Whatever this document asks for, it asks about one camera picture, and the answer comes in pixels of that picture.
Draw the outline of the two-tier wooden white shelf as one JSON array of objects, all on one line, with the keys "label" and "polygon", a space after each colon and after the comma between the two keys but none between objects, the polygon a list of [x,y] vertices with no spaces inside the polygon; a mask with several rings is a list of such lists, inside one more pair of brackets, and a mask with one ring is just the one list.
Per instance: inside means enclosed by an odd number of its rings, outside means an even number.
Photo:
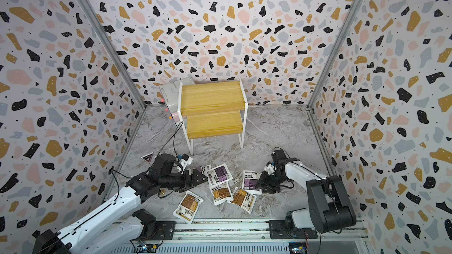
[{"label": "two-tier wooden white shelf", "polygon": [[248,101],[240,79],[195,85],[180,83],[177,114],[190,154],[194,154],[196,139],[223,135],[237,135],[240,148],[244,148]]}]

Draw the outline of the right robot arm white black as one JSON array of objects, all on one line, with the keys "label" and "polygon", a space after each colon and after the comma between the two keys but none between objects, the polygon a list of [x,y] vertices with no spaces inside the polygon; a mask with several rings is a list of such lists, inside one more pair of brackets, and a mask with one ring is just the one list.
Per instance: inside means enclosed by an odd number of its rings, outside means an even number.
[{"label": "right robot arm white black", "polygon": [[271,156],[273,160],[267,163],[258,180],[262,193],[275,194],[298,184],[308,199],[307,208],[287,212],[283,226],[272,226],[271,230],[290,238],[315,238],[326,232],[339,234],[356,224],[356,214],[339,176],[314,172],[279,147]]}]

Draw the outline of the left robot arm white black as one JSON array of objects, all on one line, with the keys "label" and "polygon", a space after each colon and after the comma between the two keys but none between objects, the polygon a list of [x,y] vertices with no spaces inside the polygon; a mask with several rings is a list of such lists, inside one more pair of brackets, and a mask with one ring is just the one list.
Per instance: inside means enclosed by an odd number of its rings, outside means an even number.
[{"label": "left robot arm white black", "polygon": [[171,239],[173,223],[160,228],[154,215],[140,206],[161,189],[186,192],[208,178],[197,169],[187,171],[176,156],[161,154],[144,172],[133,176],[118,192],[82,219],[58,232],[41,233],[35,254],[103,254],[136,239]]}]

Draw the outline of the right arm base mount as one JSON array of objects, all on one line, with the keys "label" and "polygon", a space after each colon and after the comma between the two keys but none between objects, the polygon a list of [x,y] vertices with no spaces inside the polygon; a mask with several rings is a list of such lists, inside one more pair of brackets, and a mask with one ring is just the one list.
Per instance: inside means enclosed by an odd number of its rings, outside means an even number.
[{"label": "right arm base mount", "polygon": [[296,228],[287,220],[268,221],[271,239],[317,239],[318,234],[312,228]]}]

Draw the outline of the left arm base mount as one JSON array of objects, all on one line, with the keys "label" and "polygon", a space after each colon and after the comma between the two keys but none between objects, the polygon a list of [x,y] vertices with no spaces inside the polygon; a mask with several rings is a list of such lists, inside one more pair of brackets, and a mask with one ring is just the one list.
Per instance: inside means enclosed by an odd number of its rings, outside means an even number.
[{"label": "left arm base mount", "polygon": [[175,221],[140,222],[138,224],[138,234],[132,235],[128,240],[171,241],[174,236],[175,226]]}]

